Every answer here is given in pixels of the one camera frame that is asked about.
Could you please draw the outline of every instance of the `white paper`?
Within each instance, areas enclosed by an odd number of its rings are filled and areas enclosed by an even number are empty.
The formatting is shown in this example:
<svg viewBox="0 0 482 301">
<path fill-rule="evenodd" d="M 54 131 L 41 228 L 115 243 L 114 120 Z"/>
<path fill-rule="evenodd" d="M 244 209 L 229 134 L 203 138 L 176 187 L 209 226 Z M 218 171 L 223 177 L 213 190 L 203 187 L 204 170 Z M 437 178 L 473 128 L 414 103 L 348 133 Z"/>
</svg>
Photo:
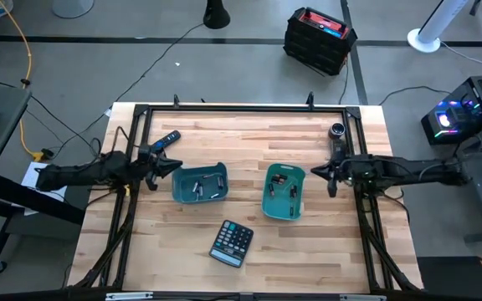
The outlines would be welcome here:
<svg viewBox="0 0 482 301">
<path fill-rule="evenodd" d="M 33 189 L 39 193 L 42 193 L 46 196 L 51 196 L 57 201 L 64 202 L 64 198 L 61 196 L 64 196 L 66 193 L 66 188 L 67 186 L 64 186 L 63 188 L 57 190 L 57 191 L 38 191 L 35 189 L 37 186 L 37 180 L 38 180 L 38 172 L 34 170 L 35 168 L 44 168 L 46 167 L 47 164 L 45 163 L 38 163 L 38 162 L 31 162 L 29 164 L 29 168 L 27 169 L 27 172 L 25 172 L 25 176 L 23 176 L 22 180 L 22 186 L 29 187 L 30 189 Z M 25 208 L 25 211 L 23 212 L 24 216 L 29 216 L 31 214 L 37 213 L 36 211 L 33 211 L 29 208 Z"/>
</svg>

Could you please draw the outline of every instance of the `gray floor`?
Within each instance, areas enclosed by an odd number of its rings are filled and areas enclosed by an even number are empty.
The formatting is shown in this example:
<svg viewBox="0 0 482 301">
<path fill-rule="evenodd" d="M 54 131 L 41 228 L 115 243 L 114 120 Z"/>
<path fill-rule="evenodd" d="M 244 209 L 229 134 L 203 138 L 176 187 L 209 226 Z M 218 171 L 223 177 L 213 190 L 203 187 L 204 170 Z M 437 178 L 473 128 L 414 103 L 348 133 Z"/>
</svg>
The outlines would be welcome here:
<svg viewBox="0 0 482 301">
<path fill-rule="evenodd" d="M 312 6 L 342 18 L 339 0 L 224 0 L 232 23 L 217 31 L 199 28 L 191 38 L 282 38 L 287 18 L 302 6 Z M 421 27 L 437 0 L 349 0 L 351 18 L 360 40 L 404 41 L 412 28 Z M 50 12 L 44 0 L 16 1 L 14 13 L 27 35 L 175 38 L 201 22 L 204 0 L 96 1 L 82 18 L 63 20 Z M 450 25 L 448 41 L 482 41 L 482 20 L 466 8 Z M 12 24 L 0 20 L 0 34 L 16 34 Z M 168 46 L 165 44 L 32 43 L 33 94 L 61 120 L 78 130 L 98 117 L 136 80 Z M 482 48 L 459 48 L 482 60 Z M 482 74 L 482 65 L 447 49 L 420 54 L 408 47 L 359 47 L 358 55 L 367 100 L 377 105 L 395 89 L 428 85 L 453 90 L 470 75 Z M 0 81 L 18 85 L 27 67 L 20 43 L 0 43 Z M 354 73 L 349 66 L 344 103 L 357 104 Z M 176 93 L 182 101 L 303 103 L 310 91 L 319 104 L 335 104 L 344 88 L 345 72 L 321 77 L 287 57 L 279 45 L 178 44 L 128 93 L 122 101 L 165 101 Z M 422 132 L 419 119 L 442 95 L 414 90 L 393 96 L 384 105 L 392 149 L 409 159 L 439 156 Z M 32 103 L 28 108 L 62 140 L 70 133 Z M 106 118 L 85 135 L 102 138 Z M 59 145 L 53 135 L 30 115 L 24 116 L 28 147 L 34 150 Z M 55 160 L 58 164 L 88 161 L 86 145 L 73 140 Z M 20 181 L 30 162 L 15 132 L 0 158 L 0 173 Z M 69 191 L 83 206 L 83 191 Z M 480 232 L 474 193 L 469 188 L 440 185 L 411 186 L 405 198 L 418 256 L 482 256 L 482 243 L 466 245 L 463 235 Z M 79 229 L 49 217 L 31 217 L 13 227 L 29 237 L 11 236 L 3 254 L 8 270 L 0 274 L 0 293 L 59 288 L 64 269 L 74 255 Z"/>
</svg>

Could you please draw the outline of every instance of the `black toolbox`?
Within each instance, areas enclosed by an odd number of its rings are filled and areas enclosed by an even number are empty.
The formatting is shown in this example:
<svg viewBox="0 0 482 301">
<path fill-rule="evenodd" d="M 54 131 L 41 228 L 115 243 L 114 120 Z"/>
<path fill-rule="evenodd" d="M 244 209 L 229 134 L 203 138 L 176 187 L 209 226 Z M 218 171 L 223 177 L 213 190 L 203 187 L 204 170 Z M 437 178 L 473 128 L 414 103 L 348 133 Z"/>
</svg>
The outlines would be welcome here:
<svg viewBox="0 0 482 301">
<path fill-rule="evenodd" d="M 356 39 L 346 23 L 313 8 L 299 8 L 288 20 L 284 50 L 302 63 L 337 75 Z"/>
</svg>

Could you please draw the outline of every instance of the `yellow cable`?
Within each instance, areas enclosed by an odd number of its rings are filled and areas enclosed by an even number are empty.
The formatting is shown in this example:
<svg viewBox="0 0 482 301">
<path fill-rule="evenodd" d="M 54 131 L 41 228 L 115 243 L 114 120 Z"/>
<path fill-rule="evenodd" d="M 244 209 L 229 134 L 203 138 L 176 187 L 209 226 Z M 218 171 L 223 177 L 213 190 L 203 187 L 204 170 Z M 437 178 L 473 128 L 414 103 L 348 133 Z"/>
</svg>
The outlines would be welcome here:
<svg viewBox="0 0 482 301">
<path fill-rule="evenodd" d="M 23 42 L 25 43 L 25 48 L 27 49 L 27 56 L 28 56 L 28 67 L 27 67 L 27 73 L 25 74 L 25 80 L 29 80 L 29 76 L 31 75 L 31 66 L 33 65 L 33 55 L 31 54 L 31 48 L 29 47 L 29 43 L 27 42 L 27 39 L 25 38 L 25 35 L 23 34 L 22 29 L 18 25 L 18 22 L 14 19 L 13 15 L 8 11 L 7 7 L 3 2 L 0 0 L 0 4 L 5 10 L 5 13 L 7 13 L 8 17 L 10 20 L 13 22 L 14 27 L 18 30 L 20 35 L 22 36 Z M 23 84 L 22 89 L 27 88 L 26 84 Z M 27 151 L 35 161 L 40 161 L 42 159 L 42 154 L 41 152 L 32 152 L 26 145 L 25 145 L 25 139 L 23 138 L 23 121 L 20 120 L 20 140 L 22 141 L 22 146 Z"/>
</svg>

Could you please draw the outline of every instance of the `black metal frame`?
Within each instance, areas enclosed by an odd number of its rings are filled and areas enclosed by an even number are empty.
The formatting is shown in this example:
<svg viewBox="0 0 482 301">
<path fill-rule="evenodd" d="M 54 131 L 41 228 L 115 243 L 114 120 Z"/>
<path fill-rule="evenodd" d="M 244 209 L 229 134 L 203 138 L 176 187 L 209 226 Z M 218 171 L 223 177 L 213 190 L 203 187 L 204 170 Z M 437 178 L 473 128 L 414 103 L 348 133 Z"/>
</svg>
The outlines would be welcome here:
<svg viewBox="0 0 482 301">
<path fill-rule="evenodd" d="M 306 105 L 181 105 L 175 101 L 173 105 L 136 105 L 133 111 L 133 119 L 131 122 L 131 130 L 129 134 L 128 146 L 126 154 L 131 158 L 133 145 L 136 139 L 139 119 L 144 115 L 144 128 L 141 143 L 147 143 L 151 129 L 151 117 L 154 111 L 227 111 L 227 112 L 287 112 L 287 113 L 337 113 L 341 114 L 343 125 L 346 128 L 345 139 L 348 145 L 350 155 L 354 154 L 354 145 L 351 134 L 350 119 L 354 120 L 356 132 L 358 134 L 358 144 L 362 154 L 367 153 L 367 145 L 362 127 L 362 116 L 358 107 L 335 107 L 327 105 L 314 105 L 313 95 L 309 96 Z M 126 263 L 128 258 L 129 246 L 131 241 L 131 229 L 135 219 L 136 202 L 139 193 L 140 182 L 135 181 L 130 184 L 130 203 L 126 218 L 122 225 L 119 226 L 121 219 L 122 203 L 125 199 L 125 192 L 119 191 L 116 197 L 115 209 L 110 225 L 109 239 L 105 251 L 102 253 L 94 267 L 85 275 L 83 280 L 76 285 L 54 291 L 32 292 L 32 293 L 12 293 L 0 295 L 2 298 L 12 298 L 13 300 L 41 300 L 49 298 L 51 300 L 105 300 L 107 293 L 120 293 L 126 273 Z M 420 292 L 414 287 L 399 270 L 397 264 L 392 260 L 386 251 L 384 239 L 382 235 L 382 224 L 378 212 L 377 199 L 375 197 L 368 198 L 374 229 L 371 228 L 366 217 L 366 208 L 364 207 L 365 196 L 359 186 L 354 187 L 356 211 L 361 233 L 361 243 L 364 251 L 364 259 L 366 263 L 367 280 L 369 283 L 369 294 L 388 296 L 390 299 L 398 300 L 463 300 L 462 298 L 453 298 L 447 296 L 429 295 Z M 110 271 L 110 263 L 112 255 L 119 244 L 122 244 L 119 258 L 119 265 L 115 280 L 112 285 L 108 285 L 108 276 Z M 377 282 L 375 267 L 373 264 L 371 245 L 376 249 L 381 257 L 384 288 Z M 92 288 L 95 280 L 100 277 L 99 286 Z M 402 291 L 393 290 L 392 277 L 394 277 L 401 287 Z M 258 299 L 324 299 L 339 300 L 343 299 L 344 294 L 338 293 L 207 293 L 207 292 L 150 292 L 153 298 L 215 298 L 235 299 L 238 301 L 254 301 Z"/>
</svg>

